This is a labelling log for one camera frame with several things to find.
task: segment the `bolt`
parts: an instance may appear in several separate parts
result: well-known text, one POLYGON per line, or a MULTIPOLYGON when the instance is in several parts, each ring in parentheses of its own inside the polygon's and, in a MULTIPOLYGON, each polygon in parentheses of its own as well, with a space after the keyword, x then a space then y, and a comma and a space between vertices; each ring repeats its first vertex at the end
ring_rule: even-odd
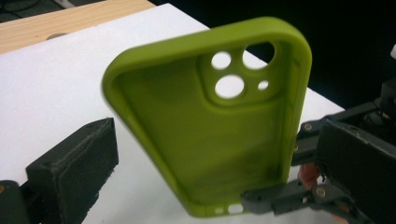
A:
POLYGON ((326 197, 326 190, 324 188, 317 188, 317 195, 320 198, 326 197))
POLYGON ((311 131, 311 130, 312 130, 312 124, 306 123, 306 124, 304 125, 304 129, 305 129, 306 131, 311 131))

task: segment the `wooden surface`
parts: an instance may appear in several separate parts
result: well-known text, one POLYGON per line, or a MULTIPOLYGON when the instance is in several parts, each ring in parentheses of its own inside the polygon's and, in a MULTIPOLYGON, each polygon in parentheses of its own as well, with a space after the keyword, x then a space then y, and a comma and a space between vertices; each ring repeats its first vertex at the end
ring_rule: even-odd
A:
POLYGON ((155 7, 147 0, 106 0, 0 23, 0 54, 155 7))

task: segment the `phone case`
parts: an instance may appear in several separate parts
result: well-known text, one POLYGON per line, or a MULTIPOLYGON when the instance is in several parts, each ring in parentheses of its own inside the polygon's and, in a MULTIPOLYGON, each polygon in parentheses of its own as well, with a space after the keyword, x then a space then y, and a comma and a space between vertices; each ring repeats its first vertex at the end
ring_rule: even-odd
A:
POLYGON ((225 216, 244 213, 245 190, 287 181, 311 62, 296 28, 264 17, 127 49, 102 88, 186 210, 225 216), (262 43, 274 58, 247 67, 262 43), (219 53, 229 61, 213 64, 219 53), (236 93, 219 92, 224 77, 236 93))

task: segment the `finger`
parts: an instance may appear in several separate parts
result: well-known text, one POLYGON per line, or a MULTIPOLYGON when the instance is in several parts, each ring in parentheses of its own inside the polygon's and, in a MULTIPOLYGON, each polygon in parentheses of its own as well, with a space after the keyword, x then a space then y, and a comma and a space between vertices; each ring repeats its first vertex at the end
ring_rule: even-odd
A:
POLYGON ((298 178, 301 180, 306 189, 312 189, 312 187, 317 185, 318 177, 318 167, 313 162, 300 165, 298 178))

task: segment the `white surface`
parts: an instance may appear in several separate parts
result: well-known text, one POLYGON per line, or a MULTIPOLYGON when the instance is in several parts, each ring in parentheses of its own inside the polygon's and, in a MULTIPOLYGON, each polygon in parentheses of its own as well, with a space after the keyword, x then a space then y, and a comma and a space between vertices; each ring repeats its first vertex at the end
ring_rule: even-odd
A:
MULTIPOLYGON (((102 98, 100 82, 122 51, 207 29, 170 5, 155 7, 0 55, 0 179, 26 181, 24 168, 86 123, 113 117, 120 164, 84 223, 333 223, 310 209, 279 217, 190 217, 102 98)), ((308 90, 302 121, 342 110, 308 90)), ((297 169, 290 171, 290 178, 297 169)))

